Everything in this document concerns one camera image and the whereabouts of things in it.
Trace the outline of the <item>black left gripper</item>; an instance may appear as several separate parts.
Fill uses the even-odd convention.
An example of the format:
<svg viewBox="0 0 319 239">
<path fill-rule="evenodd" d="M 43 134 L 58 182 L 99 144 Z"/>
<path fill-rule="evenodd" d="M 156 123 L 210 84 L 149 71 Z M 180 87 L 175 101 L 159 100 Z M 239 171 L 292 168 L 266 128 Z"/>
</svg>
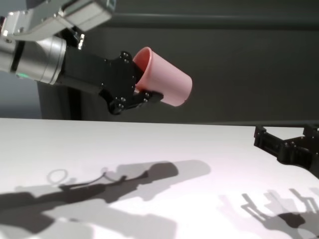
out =
<svg viewBox="0 0 319 239">
<path fill-rule="evenodd" d="M 163 94 L 155 91 L 135 92 L 142 70 L 130 53 L 108 60 L 74 47 L 68 47 L 58 77 L 59 84 L 102 97 L 108 110 L 118 115 L 126 110 L 158 103 Z"/>
</svg>

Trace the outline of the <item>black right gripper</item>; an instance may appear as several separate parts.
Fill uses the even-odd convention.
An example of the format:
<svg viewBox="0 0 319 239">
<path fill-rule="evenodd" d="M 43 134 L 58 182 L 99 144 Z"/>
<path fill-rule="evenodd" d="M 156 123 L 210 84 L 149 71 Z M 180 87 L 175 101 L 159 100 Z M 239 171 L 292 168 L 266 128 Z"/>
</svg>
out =
<svg viewBox="0 0 319 239">
<path fill-rule="evenodd" d="M 301 137 L 280 139 L 256 126 L 254 146 L 275 156 L 283 165 L 300 167 L 319 178 L 319 126 L 304 126 Z"/>
</svg>

